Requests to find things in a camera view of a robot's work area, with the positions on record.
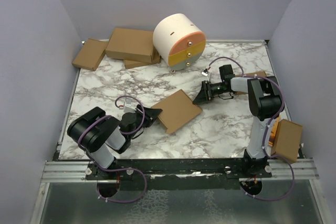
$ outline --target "marble surface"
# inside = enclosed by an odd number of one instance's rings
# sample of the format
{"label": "marble surface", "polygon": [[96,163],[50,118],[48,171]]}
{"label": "marble surface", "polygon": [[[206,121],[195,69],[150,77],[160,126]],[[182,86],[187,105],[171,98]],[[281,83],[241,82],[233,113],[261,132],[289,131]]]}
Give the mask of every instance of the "marble surface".
{"label": "marble surface", "polygon": [[[123,111],[114,106],[115,99],[129,94],[151,107],[161,99],[183,89],[193,100],[201,88],[201,75],[211,60],[219,56],[238,61],[246,73],[266,71],[272,75],[270,61],[263,42],[207,43],[203,55],[189,68],[171,74],[166,63],[125,69],[123,61],[104,57],[95,72],[80,70],[67,121],[67,127],[77,117],[99,106],[120,119]],[[212,64],[212,83],[219,82],[218,67],[232,64],[234,73],[240,69],[229,60]],[[121,155],[111,150],[117,158],[220,158],[242,157],[248,145],[252,115],[247,95],[232,100],[215,99],[201,105],[203,112],[171,135],[155,122],[144,134],[132,140],[131,146]],[[77,144],[65,134],[59,159],[87,159]]]}

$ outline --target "cardboard box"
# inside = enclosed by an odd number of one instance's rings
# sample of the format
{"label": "cardboard box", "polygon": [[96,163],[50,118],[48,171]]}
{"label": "cardboard box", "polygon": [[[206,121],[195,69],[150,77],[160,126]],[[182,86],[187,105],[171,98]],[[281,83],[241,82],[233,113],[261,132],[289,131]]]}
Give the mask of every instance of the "cardboard box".
{"label": "cardboard box", "polygon": [[[263,76],[266,77],[266,72],[265,71],[261,71],[261,72],[254,72],[254,73],[246,73],[246,76],[254,76],[254,75],[258,75],[258,76]],[[245,92],[236,92],[236,95],[240,95],[240,94],[247,94]]]}
{"label": "cardboard box", "polygon": [[95,71],[105,56],[106,41],[88,39],[73,60],[72,65]]}
{"label": "cardboard box", "polygon": [[158,51],[155,50],[152,63],[133,61],[133,60],[124,60],[124,65],[126,69],[130,69],[130,68],[137,68],[137,67],[157,64],[157,63],[160,63],[160,61],[161,61],[160,55]]}
{"label": "cardboard box", "polygon": [[106,47],[112,59],[152,63],[154,53],[153,32],[115,28]]}
{"label": "cardboard box", "polygon": [[167,128],[167,134],[174,133],[202,112],[202,109],[194,105],[182,89],[163,99],[152,108],[162,109],[159,120]]}
{"label": "cardboard box", "polygon": [[278,154],[290,163],[295,163],[298,158],[302,126],[286,119],[279,122],[271,154]]}

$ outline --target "cylindrical container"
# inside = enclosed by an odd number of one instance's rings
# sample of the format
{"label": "cylindrical container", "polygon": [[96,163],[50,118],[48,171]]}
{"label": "cylindrical container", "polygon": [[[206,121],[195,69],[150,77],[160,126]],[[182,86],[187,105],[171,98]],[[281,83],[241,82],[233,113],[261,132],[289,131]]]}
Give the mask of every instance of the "cylindrical container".
{"label": "cylindrical container", "polygon": [[162,20],[155,28],[153,44],[172,70],[192,65],[203,53],[205,34],[184,14]]}

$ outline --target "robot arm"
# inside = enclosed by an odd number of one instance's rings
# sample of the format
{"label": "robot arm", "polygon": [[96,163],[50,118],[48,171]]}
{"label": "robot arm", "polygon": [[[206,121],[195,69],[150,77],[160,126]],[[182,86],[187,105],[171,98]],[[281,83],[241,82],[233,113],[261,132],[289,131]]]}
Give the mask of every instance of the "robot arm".
{"label": "robot arm", "polygon": [[[228,92],[240,91],[248,93],[249,108],[254,117],[250,142],[244,152],[244,166],[246,173],[253,175],[259,169],[264,168],[267,163],[262,140],[265,132],[267,134],[265,139],[269,139],[270,131],[268,127],[272,127],[275,122],[275,120],[272,120],[272,122],[268,123],[269,120],[267,119],[272,118],[281,107],[280,91],[267,80],[253,77],[236,77],[233,74],[231,65],[221,66],[219,73],[222,81],[219,83],[203,81],[201,91],[193,103],[202,104],[209,102],[216,95]],[[274,76],[267,78],[277,83],[277,79]]]}
{"label": "robot arm", "polygon": [[[74,120],[67,130],[67,134],[79,144],[87,156],[105,169],[116,160],[107,147],[119,154],[123,153],[130,146],[131,140],[139,136],[139,134],[136,136],[138,131],[150,127],[162,112],[161,109],[144,107],[143,117],[140,105],[137,105],[136,108],[129,108],[125,103],[123,107],[126,113],[121,120],[113,116],[106,116],[104,110],[95,107]],[[91,125],[95,123],[97,125],[89,130]]]}

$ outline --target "screw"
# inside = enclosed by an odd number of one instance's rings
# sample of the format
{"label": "screw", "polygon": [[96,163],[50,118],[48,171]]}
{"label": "screw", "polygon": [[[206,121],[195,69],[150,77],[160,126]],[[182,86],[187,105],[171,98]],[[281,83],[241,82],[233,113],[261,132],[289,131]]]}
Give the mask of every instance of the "screw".
{"label": "screw", "polygon": [[133,174],[133,170],[126,170],[126,173],[128,174],[128,175],[132,175]]}
{"label": "screw", "polygon": [[91,175],[91,174],[92,174],[91,169],[90,169],[90,168],[87,168],[87,169],[85,170],[85,174],[86,174],[86,175]]}
{"label": "screw", "polygon": [[231,173],[231,167],[225,166],[225,169],[226,169],[226,171],[225,171],[226,174],[230,174]]}
{"label": "screw", "polygon": [[265,171],[266,171],[267,173],[270,173],[270,172],[272,172],[272,168],[271,168],[269,165],[266,165],[266,166],[265,166]]}

